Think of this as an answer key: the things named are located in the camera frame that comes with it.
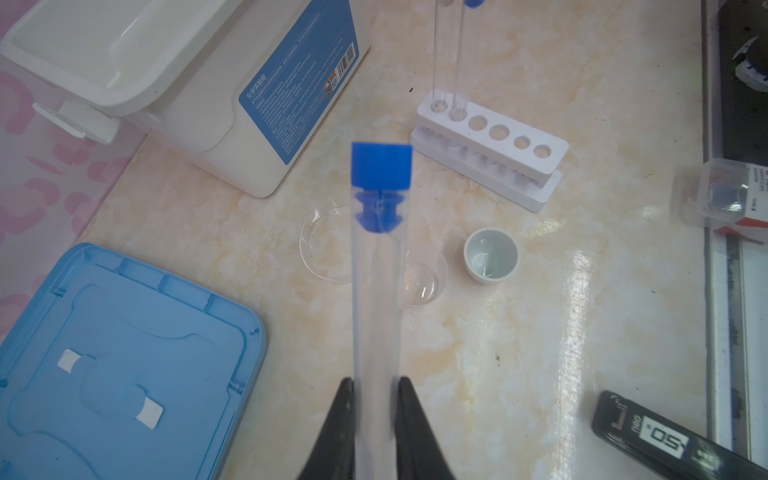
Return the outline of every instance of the pink floral fabric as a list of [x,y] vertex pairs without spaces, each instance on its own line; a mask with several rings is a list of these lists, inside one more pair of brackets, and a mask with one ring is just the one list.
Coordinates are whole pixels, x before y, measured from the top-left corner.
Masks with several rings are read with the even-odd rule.
[[[35,0],[0,1],[0,37]],[[144,140],[125,123],[112,145],[37,115],[64,93],[0,56],[0,342],[76,241]]]

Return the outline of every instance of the small white bowl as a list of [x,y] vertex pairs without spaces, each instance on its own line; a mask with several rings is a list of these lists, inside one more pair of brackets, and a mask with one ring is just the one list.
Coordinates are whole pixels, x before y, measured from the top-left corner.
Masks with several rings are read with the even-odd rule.
[[464,265],[480,283],[503,282],[512,276],[518,263],[518,245],[498,228],[481,228],[464,242]]

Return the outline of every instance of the plastic test tube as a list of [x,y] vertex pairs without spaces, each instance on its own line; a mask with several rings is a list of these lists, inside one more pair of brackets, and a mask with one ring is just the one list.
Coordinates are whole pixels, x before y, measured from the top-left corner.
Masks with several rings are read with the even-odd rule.
[[462,121],[467,116],[467,102],[472,82],[478,73],[482,16],[485,0],[464,0],[462,21],[458,38],[458,59],[456,60],[456,82],[453,88],[453,103],[449,116],[453,121]]
[[458,29],[462,0],[435,0],[435,54],[432,67],[432,111],[441,113],[451,105],[456,81]]
[[355,478],[397,477],[395,413],[410,145],[352,144]]

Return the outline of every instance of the white sticker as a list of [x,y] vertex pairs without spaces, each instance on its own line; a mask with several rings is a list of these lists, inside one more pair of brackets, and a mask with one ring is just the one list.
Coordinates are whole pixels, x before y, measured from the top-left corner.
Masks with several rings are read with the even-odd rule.
[[163,407],[158,405],[153,399],[144,397],[144,408],[136,415],[136,420],[145,424],[150,429],[154,429],[157,426],[157,422],[160,421],[161,415],[163,415]]
[[66,373],[72,373],[72,367],[74,366],[74,363],[77,362],[81,356],[82,355],[75,352],[74,350],[66,349],[64,353],[61,354],[61,358],[58,360],[56,365]]
[[768,222],[768,167],[747,164],[750,180],[746,189],[746,218]]
[[688,437],[645,416],[640,427],[640,438],[678,460],[683,458],[688,446]]

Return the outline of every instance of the test tube rack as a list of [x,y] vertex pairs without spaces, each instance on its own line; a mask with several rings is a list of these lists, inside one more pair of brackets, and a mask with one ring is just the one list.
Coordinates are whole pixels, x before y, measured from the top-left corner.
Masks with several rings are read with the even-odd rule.
[[432,110],[432,92],[419,105],[411,145],[422,154],[538,213],[560,183],[568,142],[469,102],[462,121]]

